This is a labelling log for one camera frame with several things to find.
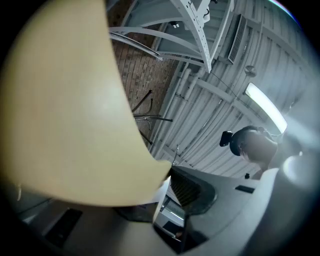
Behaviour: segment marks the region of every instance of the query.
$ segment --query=metal bar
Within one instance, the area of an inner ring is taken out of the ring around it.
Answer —
[[[148,124],[149,124],[149,131],[151,130],[151,123],[148,121],[148,120],[140,120],[140,119],[138,119],[138,120],[135,120],[136,122],[148,122]]]
[[[234,3],[234,0],[229,0],[228,1],[228,4],[226,6],[226,10],[225,10],[225,13],[224,13],[224,16],[223,16],[223,19],[222,19],[222,22],[221,22],[221,25],[219,27],[219,30],[218,30],[218,33],[217,33],[217,36],[214,40],[214,43],[213,43],[213,46],[211,48],[211,51],[210,51],[210,60],[212,61],[215,57],[215,54],[216,54],[216,51],[218,49],[218,46],[219,46],[219,43],[220,43],[220,40],[222,38],[222,35],[224,33],[224,30],[226,28],[226,24],[228,22],[228,17],[229,17],[229,14],[230,12],[232,12],[235,8],[235,3]]]
[[[207,39],[201,26],[202,16],[198,16],[196,9],[191,1],[185,0],[170,0],[171,3],[177,8],[182,17],[184,18],[184,23],[190,29],[196,44],[200,50],[202,60],[204,62],[204,67],[208,73],[211,71],[211,58],[208,49]]]
[[[206,81],[203,81],[202,79],[198,79],[198,81],[196,82],[196,84],[202,88],[207,89],[209,92],[219,96],[219,98],[225,100],[226,102],[232,102],[233,100],[233,96],[231,96],[230,94],[224,92],[223,90],[221,90],[218,87],[215,87],[214,85],[212,85],[211,83],[208,83]]]
[[[157,149],[157,152],[155,154],[155,158],[157,158],[157,156],[159,155],[159,152],[161,151],[161,149],[165,145],[168,137],[170,136],[173,129],[175,128],[175,125],[177,124],[177,119],[180,117],[182,111],[184,110],[185,105],[186,105],[187,101],[189,100],[190,94],[192,93],[193,89],[195,88],[195,85],[196,85],[198,78],[202,77],[204,75],[204,73],[205,73],[205,69],[203,67],[200,67],[199,71],[193,77],[193,80],[192,80],[190,86],[188,87],[188,89],[186,90],[184,98],[182,99],[182,102],[180,103],[178,110],[174,114],[175,122],[170,125],[169,130],[166,132],[165,137],[163,138],[160,147]]]
[[[147,138],[147,136],[146,136],[142,131],[139,130],[139,132],[140,132],[141,136],[142,136],[143,138],[145,138],[145,140],[146,140],[150,145],[153,145],[153,144],[154,144],[151,140],[149,140],[149,139]]]
[[[118,34],[115,32],[110,32],[109,33],[110,39],[116,40],[116,41],[120,41],[123,42],[125,44],[128,44],[130,46],[136,47],[150,55],[152,55],[153,57],[159,59],[159,60],[163,60],[161,57],[159,57],[159,53],[157,53],[156,51],[150,49],[149,47],[143,45],[142,43],[139,43],[129,37],[124,36],[123,34]]]
[[[179,64],[178,64],[176,70],[174,71],[174,75],[173,75],[172,80],[171,80],[171,82],[170,82],[169,88],[170,88],[170,87],[173,85],[173,83],[177,80],[177,77],[178,77],[178,74],[179,74],[179,70],[181,69],[181,66],[182,66],[182,62],[179,61]],[[183,76],[183,74],[185,73],[185,71],[187,70],[188,66],[189,66],[189,63],[185,63],[185,64],[184,64],[184,67],[183,67],[183,70],[182,70],[182,74],[181,74],[181,76],[178,78],[177,83],[175,84],[173,91],[172,91],[172,92],[171,92],[171,91],[168,91],[168,92],[167,92],[167,94],[170,93],[170,98],[169,98],[169,102],[168,102],[168,104],[166,105],[165,110],[164,110],[164,112],[163,112],[163,116],[164,116],[164,117],[167,116],[167,112],[168,112],[168,110],[169,110],[169,108],[170,108],[170,106],[171,106],[171,104],[172,104],[172,102],[173,102],[173,99],[174,99],[174,97],[175,97],[175,95],[176,95],[176,92],[177,92],[177,90],[178,90],[178,87],[179,87],[179,85],[180,85],[180,83],[181,83],[182,76]],[[153,138],[153,140],[157,140],[157,139],[158,139],[157,135],[158,135],[158,133],[159,133],[161,127],[162,127],[162,124],[163,124],[163,122],[158,122],[158,127],[157,127],[155,133],[154,133],[154,134],[152,133],[152,138]],[[149,150],[150,150],[150,152],[152,153],[153,150],[154,150],[154,148],[152,147],[152,148],[150,148]]]
[[[167,29],[168,24],[169,24],[168,22],[162,23],[162,24],[160,25],[158,31],[160,31],[160,32],[165,32],[166,29]],[[151,45],[151,49],[157,51],[157,50],[158,50],[158,47],[159,47],[159,45],[160,45],[161,40],[162,40],[161,38],[156,37],[156,38],[153,40],[153,43],[152,43],[152,45]]]
[[[172,55],[181,55],[181,56],[186,56],[189,58],[194,58],[198,60],[202,60],[201,56],[185,53],[182,51],[174,51],[174,50],[158,50],[157,51],[159,54],[172,54]]]
[[[151,103],[150,103],[150,108],[149,108],[149,110],[148,110],[146,113],[134,114],[133,116],[134,116],[134,117],[142,117],[142,116],[145,116],[145,115],[149,114],[150,111],[151,111],[151,109],[152,109],[152,103],[153,103],[153,102],[154,102],[154,99],[152,98],[152,99],[151,99]]]
[[[127,27],[147,27],[173,21],[183,21],[183,17],[169,0],[150,1],[140,4],[131,12]]]
[[[177,60],[177,61],[182,61],[182,62],[188,62],[188,63],[194,64],[194,65],[200,66],[200,67],[205,67],[205,64],[203,62],[196,61],[196,60],[189,59],[189,58],[183,58],[183,57],[177,57],[177,56],[165,55],[165,54],[160,54],[160,57],[164,58],[164,59],[171,59],[171,60]]]
[[[156,117],[156,116],[155,117],[153,117],[153,116],[151,116],[151,117],[145,116],[143,118],[145,118],[145,120],[153,119],[153,120],[162,120],[162,121],[173,122],[173,119],[166,119],[166,118],[161,118],[161,117]]]
[[[200,53],[199,49],[196,45],[194,45],[186,40],[183,40],[177,36],[174,36],[172,34],[167,34],[167,33],[161,32],[161,31],[157,31],[157,30],[152,30],[152,29],[143,28],[143,27],[114,26],[114,27],[110,27],[109,31],[110,32],[132,32],[132,33],[151,35],[151,36],[167,39],[167,40],[172,41],[176,44],[182,45],[182,46],[196,52],[197,54]]]
[[[179,84],[179,86],[178,86],[178,88],[176,90],[176,93],[173,96],[172,103],[171,103],[171,105],[170,105],[165,117],[172,117],[174,115],[174,110],[176,109],[176,106],[179,104],[179,101],[182,98],[181,93],[182,93],[182,91],[184,89],[184,86],[186,85],[186,82],[187,82],[187,79],[189,77],[190,72],[191,72],[190,68],[187,68],[183,72],[180,84]],[[167,126],[166,124],[162,125],[161,130],[159,131],[159,134],[158,134],[158,138],[159,139],[163,137],[164,132],[166,130],[166,126]],[[157,151],[153,148],[151,152],[154,155]]]
[[[128,18],[129,18],[129,16],[130,16],[132,10],[135,8],[137,2],[138,2],[138,0],[134,0],[134,1],[132,2],[132,4],[130,5],[128,11],[126,12],[126,14],[125,14],[125,16],[124,16],[124,18],[123,18],[123,20],[122,20],[121,27],[124,27],[124,26],[126,25],[126,23],[127,23],[127,21],[128,21]]]
[[[148,93],[142,98],[142,100],[132,109],[132,112],[135,112],[150,94],[152,94],[152,90],[148,91]]]
[[[140,115],[140,114],[134,114],[133,115],[135,120],[145,120],[145,118],[160,118],[160,114],[151,114],[151,115]]]

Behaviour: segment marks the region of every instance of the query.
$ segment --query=curved beige surface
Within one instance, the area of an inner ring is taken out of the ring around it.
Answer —
[[[102,0],[51,1],[1,75],[3,173],[55,198],[101,206],[151,199],[170,169],[149,154],[115,63]]]

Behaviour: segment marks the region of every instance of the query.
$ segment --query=pipe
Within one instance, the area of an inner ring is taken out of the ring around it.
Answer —
[[[184,86],[185,86],[185,84],[186,84],[186,81],[188,80],[188,77],[189,77],[189,75],[190,75],[190,72],[191,72],[191,69],[190,69],[190,68],[188,68],[188,69],[184,72],[183,77],[182,77],[182,79],[181,79],[181,83],[180,83],[178,89],[176,90],[176,93],[175,93],[175,95],[174,95],[173,101],[172,101],[172,103],[171,103],[171,105],[170,105],[170,108],[169,108],[169,110],[168,110],[168,113],[166,114],[166,117],[167,117],[167,118],[170,118],[170,117],[173,116],[173,114],[174,114],[173,111],[174,111],[174,109],[175,109],[175,106],[178,104],[179,99],[182,98],[181,93],[182,93],[182,90],[183,90],[183,88],[184,88]],[[159,132],[159,134],[158,134],[158,138],[162,138],[165,130],[166,130],[166,129],[165,129],[164,124],[163,124],[162,129],[160,130],[160,132]]]
[[[188,68],[185,73],[188,74],[188,73],[190,73],[190,71],[191,70]],[[204,74],[205,74],[205,68],[201,67],[199,69],[199,71],[196,73],[196,75],[193,77],[193,79],[192,79],[192,81],[190,83],[190,86],[189,86],[189,88],[187,89],[187,91],[185,93],[185,96],[182,98],[182,102],[181,102],[177,112],[175,113],[174,117],[172,118],[173,122],[172,122],[171,126],[169,127],[169,130],[166,132],[165,137],[162,139],[161,145],[157,149],[157,152],[156,152],[156,154],[154,156],[155,159],[158,157],[158,155],[159,155],[160,151],[162,150],[162,148],[164,147],[168,137],[170,136],[170,134],[172,133],[173,129],[175,128],[175,125],[177,123],[177,119],[179,118],[179,116],[181,115],[182,111],[184,110],[184,108],[185,108],[185,106],[187,104],[187,101],[189,100],[189,97],[190,97],[193,89],[195,88],[197,80],[200,77],[202,77]]]
[[[164,110],[164,113],[163,113],[163,117],[164,117],[164,118],[167,116],[168,110],[169,110],[169,108],[170,108],[171,105],[172,105],[173,99],[174,99],[174,97],[175,97],[175,95],[176,95],[176,93],[177,93],[178,88],[179,88],[180,85],[181,85],[182,78],[183,78],[183,76],[184,76],[184,74],[185,74],[188,66],[189,66],[189,63],[186,62],[185,65],[184,65],[184,67],[183,67],[181,76],[179,77],[179,79],[178,79],[178,81],[177,81],[177,83],[176,83],[176,86],[175,86],[175,88],[174,88],[174,90],[173,90],[173,93],[171,94],[170,100],[169,100],[169,102],[168,102],[168,104],[167,104],[167,106],[166,106],[166,108],[165,108],[165,110]],[[163,122],[160,122],[159,125],[158,125],[158,127],[157,127],[157,129],[156,129],[156,131],[155,131],[155,134],[154,134],[154,136],[153,136],[153,141],[154,141],[154,143],[157,142],[157,140],[158,140],[158,137],[159,137],[159,136],[157,137],[157,135],[158,135],[158,133],[159,133],[161,127],[162,127],[162,124],[163,124]],[[154,151],[154,147],[151,147],[150,152],[152,153],[153,151]]]
[[[254,66],[254,67],[256,66],[257,60],[258,60],[258,48],[259,48],[260,42],[261,42],[262,29],[264,28],[264,18],[265,18],[265,12],[264,12],[264,9],[262,8],[260,32],[259,32],[258,42],[256,43],[256,48],[254,49],[253,58],[252,58],[252,61],[253,61],[252,66]]]

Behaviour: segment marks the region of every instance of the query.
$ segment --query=perforated metal bracket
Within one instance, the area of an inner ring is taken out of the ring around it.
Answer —
[[[208,73],[211,71],[211,56],[209,53],[207,39],[203,30],[202,16],[198,15],[198,12],[194,4],[188,0],[170,0],[171,3],[177,8],[181,14],[184,23],[191,31],[195,42],[200,50],[204,67]]]

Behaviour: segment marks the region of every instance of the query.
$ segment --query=fluorescent light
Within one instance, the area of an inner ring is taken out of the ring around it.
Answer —
[[[171,214],[173,214],[174,216],[178,217],[180,220],[183,220],[183,221],[184,221],[184,219],[183,219],[183,218],[179,217],[179,216],[178,216],[178,215],[176,215],[174,212],[170,211],[170,213],[171,213]]]
[[[251,82],[246,88],[245,93],[263,109],[281,133],[286,130],[286,120],[271,100],[260,89],[258,89],[258,87]]]

